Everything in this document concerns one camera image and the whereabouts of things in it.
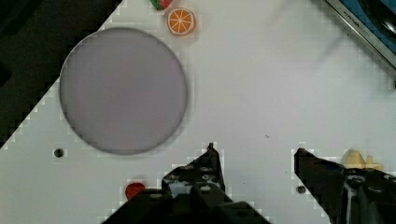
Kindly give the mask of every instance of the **screw hole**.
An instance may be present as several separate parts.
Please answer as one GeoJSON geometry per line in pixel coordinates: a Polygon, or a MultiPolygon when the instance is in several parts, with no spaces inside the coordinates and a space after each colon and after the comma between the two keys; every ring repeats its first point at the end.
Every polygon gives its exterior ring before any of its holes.
{"type": "Polygon", "coordinates": [[[238,211],[236,214],[239,217],[247,217],[248,216],[248,212],[247,211],[238,211]]]}
{"type": "Polygon", "coordinates": [[[299,194],[304,194],[306,192],[306,188],[304,186],[299,186],[296,189],[299,194]]]}
{"type": "Polygon", "coordinates": [[[58,149],[56,149],[56,150],[53,152],[53,155],[54,155],[56,158],[61,158],[61,157],[64,155],[64,150],[61,149],[61,148],[58,148],[58,149]]]}

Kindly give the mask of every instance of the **toy orange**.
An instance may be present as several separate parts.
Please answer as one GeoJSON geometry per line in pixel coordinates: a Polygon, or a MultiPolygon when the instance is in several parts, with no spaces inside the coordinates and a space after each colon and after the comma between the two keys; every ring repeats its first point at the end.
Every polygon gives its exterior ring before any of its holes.
{"type": "Polygon", "coordinates": [[[168,15],[168,28],[174,35],[188,35],[195,30],[194,14],[186,8],[177,7],[168,15]]]}

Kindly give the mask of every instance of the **plate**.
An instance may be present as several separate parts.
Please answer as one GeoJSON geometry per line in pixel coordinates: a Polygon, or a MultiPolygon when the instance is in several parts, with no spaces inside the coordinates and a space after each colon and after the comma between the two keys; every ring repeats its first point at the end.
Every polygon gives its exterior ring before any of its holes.
{"type": "Polygon", "coordinates": [[[166,141],[183,119],[187,95],[174,52],[136,29],[87,36],[61,71],[67,122],[83,141],[113,154],[140,153],[166,141]]]}

